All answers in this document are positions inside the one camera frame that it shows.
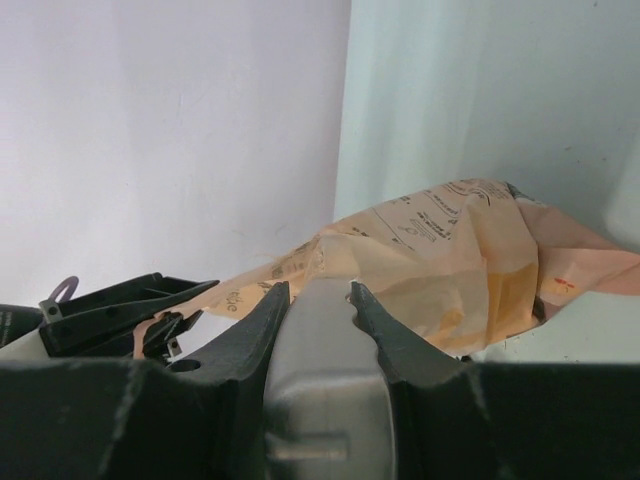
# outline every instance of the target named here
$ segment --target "black plastic part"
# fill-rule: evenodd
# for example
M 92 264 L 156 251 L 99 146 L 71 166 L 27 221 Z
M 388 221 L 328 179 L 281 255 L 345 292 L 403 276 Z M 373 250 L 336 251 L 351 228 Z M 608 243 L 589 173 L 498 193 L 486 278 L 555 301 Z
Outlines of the black plastic part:
M 363 285 L 351 302 L 389 381 L 400 480 L 640 478 L 640 365 L 462 363 Z
M 262 391 L 288 284 L 175 365 L 0 363 L 0 478 L 264 478 Z
M 138 323 L 217 283 L 145 275 L 58 304 L 62 319 L 43 326 L 40 336 L 51 357 L 130 356 L 132 332 Z M 153 325 L 145 336 L 145 353 L 165 348 L 169 338 L 189 329 L 199 315 L 188 319 L 168 316 Z
M 0 305 L 0 348 L 35 330 L 41 323 L 39 308 Z

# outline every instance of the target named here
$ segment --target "white surface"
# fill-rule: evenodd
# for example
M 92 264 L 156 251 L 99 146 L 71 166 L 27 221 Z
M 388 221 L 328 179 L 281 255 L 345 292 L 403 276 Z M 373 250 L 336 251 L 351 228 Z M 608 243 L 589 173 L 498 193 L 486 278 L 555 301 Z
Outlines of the white surface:
M 349 11 L 3 0 L 1 301 L 224 279 L 329 223 Z
M 4 360 L 46 360 L 49 358 L 40 332 L 32 330 L 10 344 L 0 348 L 0 361 Z
M 492 177 L 640 245 L 640 2 L 354 0 L 351 18 L 337 217 Z M 639 308 L 585 296 L 488 355 L 640 360 Z

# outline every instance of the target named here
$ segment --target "gray plastic cover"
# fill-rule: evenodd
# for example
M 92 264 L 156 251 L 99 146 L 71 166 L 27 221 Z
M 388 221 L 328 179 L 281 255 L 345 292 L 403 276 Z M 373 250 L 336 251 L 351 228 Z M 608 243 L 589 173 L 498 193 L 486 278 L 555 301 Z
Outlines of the gray plastic cover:
M 267 478 L 396 478 L 389 390 L 350 292 L 314 280 L 280 327 L 264 395 Z

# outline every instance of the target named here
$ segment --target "crumpled paper bag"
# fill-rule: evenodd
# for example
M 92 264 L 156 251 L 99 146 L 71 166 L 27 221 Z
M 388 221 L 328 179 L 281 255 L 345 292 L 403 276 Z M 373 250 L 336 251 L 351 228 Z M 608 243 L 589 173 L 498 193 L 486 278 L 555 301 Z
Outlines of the crumpled paper bag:
M 581 293 L 640 294 L 640 255 L 495 180 L 461 180 L 344 218 L 268 265 L 170 311 L 241 319 L 271 286 L 357 280 L 452 355 L 529 330 Z

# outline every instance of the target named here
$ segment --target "paper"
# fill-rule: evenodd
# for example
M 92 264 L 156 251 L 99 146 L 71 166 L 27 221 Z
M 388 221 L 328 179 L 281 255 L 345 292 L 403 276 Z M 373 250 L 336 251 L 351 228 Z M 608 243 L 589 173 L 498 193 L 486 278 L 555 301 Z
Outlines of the paper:
M 640 255 L 509 184 L 461 180 L 340 220 L 171 311 L 239 320 L 274 283 L 288 281 L 295 299 L 314 277 L 362 282 L 397 320 L 465 355 L 543 323 L 585 291 L 640 294 Z

